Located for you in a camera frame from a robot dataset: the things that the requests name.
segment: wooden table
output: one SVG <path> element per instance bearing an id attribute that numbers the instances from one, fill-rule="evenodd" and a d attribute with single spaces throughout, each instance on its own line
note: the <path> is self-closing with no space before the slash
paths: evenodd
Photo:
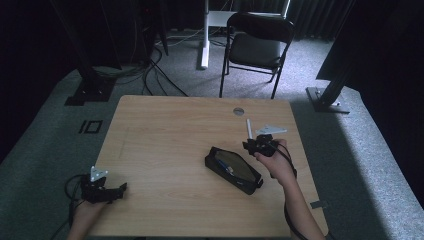
<path id="1" fill-rule="evenodd" d="M 244 114 L 234 114 L 235 108 Z M 128 182 L 128 189 L 105 209 L 91 235 L 289 236 L 282 187 L 243 149 L 247 118 L 253 132 L 265 124 L 288 130 L 273 136 L 287 139 L 307 202 L 319 200 L 287 101 L 124 96 L 96 167 L 109 171 L 107 188 Z M 212 146 L 239 153 L 262 174 L 263 186 L 247 195 L 205 167 Z M 326 233 L 322 209 L 312 213 Z"/>

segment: gray carpet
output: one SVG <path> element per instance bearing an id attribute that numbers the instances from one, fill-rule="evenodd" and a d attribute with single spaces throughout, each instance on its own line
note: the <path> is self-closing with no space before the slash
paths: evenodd
<path id="1" fill-rule="evenodd" d="M 351 111 L 347 115 L 317 113 L 308 99 L 306 87 L 328 84 L 315 77 L 330 48 L 331 43 L 320 40 L 293 42 L 276 94 L 276 99 L 286 99 L 292 105 L 318 194 L 328 203 L 324 213 L 330 231 L 339 240 L 423 239 L 423 209 L 360 94 L 343 89 L 341 97 Z M 199 41 L 175 44 L 158 65 L 189 96 L 218 97 L 223 48 L 211 44 L 206 70 L 199 69 L 200 50 Z M 159 59 L 158 52 L 152 59 Z M 224 97 L 269 98 L 272 84 L 266 83 L 267 78 L 232 70 L 226 78 Z M 80 81 L 78 72 L 73 71 L 59 82 L 0 165 L 2 240 L 49 239 L 67 218 L 64 182 L 75 174 L 87 173 L 94 165 L 119 98 L 148 94 L 139 74 L 118 79 L 108 102 L 64 106 Z M 160 72 L 151 71 L 146 82 L 154 95 L 182 95 Z M 85 133 L 81 131 L 84 121 L 103 122 L 98 133 L 90 133 L 92 129 Z M 56 239 L 64 239 L 67 231 L 65 227 Z"/>

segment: black folding chair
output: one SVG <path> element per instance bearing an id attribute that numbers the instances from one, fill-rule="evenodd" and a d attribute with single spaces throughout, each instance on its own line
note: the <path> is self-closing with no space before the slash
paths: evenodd
<path id="1" fill-rule="evenodd" d="M 236 32 L 234 40 L 231 40 L 232 31 Z M 271 83 L 277 75 L 271 95 L 271 99 L 274 99 L 293 36 L 293 23 L 280 15 L 241 12 L 233 14 L 227 21 L 227 44 L 219 97 L 222 97 L 224 78 L 229 74 L 231 67 L 271 74 L 268 83 Z"/>

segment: chair leg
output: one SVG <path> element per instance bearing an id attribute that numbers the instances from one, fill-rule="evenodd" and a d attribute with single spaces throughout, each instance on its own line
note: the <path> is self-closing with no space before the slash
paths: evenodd
<path id="1" fill-rule="evenodd" d="M 227 58 L 227 73 L 225 75 L 230 74 L 230 60 Z"/>
<path id="2" fill-rule="evenodd" d="M 274 90 L 272 91 L 271 99 L 274 99 L 275 97 L 275 92 L 277 91 L 278 82 L 280 81 L 281 70 L 283 70 L 282 67 L 278 70 L 277 79 L 275 79 Z"/>
<path id="3" fill-rule="evenodd" d="M 277 70 L 278 70 L 278 68 L 272 71 L 271 80 L 269 80 L 268 83 L 272 83 L 272 80 L 274 80 L 274 77 L 275 77 L 275 74 L 277 73 Z"/>
<path id="4" fill-rule="evenodd" d="M 222 73 L 221 73 L 221 86 L 219 87 L 219 97 L 222 98 L 222 91 L 224 88 L 224 77 L 225 77 L 225 69 L 228 67 L 228 60 L 227 60 L 227 54 L 224 55 L 224 63 L 222 66 Z"/>

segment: hand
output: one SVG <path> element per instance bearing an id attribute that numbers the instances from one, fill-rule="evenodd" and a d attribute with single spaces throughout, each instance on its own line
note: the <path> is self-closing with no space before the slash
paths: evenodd
<path id="1" fill-rule="evenodd" d="M 87 201 L 81 202 L 81 204 L 75 209 L 74 221 L 67 239 L 84 239 L 106 205 L 107 202 L 94 204 Z"/>
<path id="2" fill-rule="evenodd" d="M 287 148 L 287 141 L 284 139 L 275 140 L 278 141 L 278 149 L 284 154 L 289 156 L 289 153 L 284 148 Z M 285 159 L 278 151 L 275 151 L 271 157 L 266 157 L 258 152 L 254 153 L 256 159 L 261 162 L 268 171 L 274 176 L 278 182 L 284 187 L 285 184 L 291 183 L 293 180 L 296 181 L 293 170 L 290 163 Z"/>

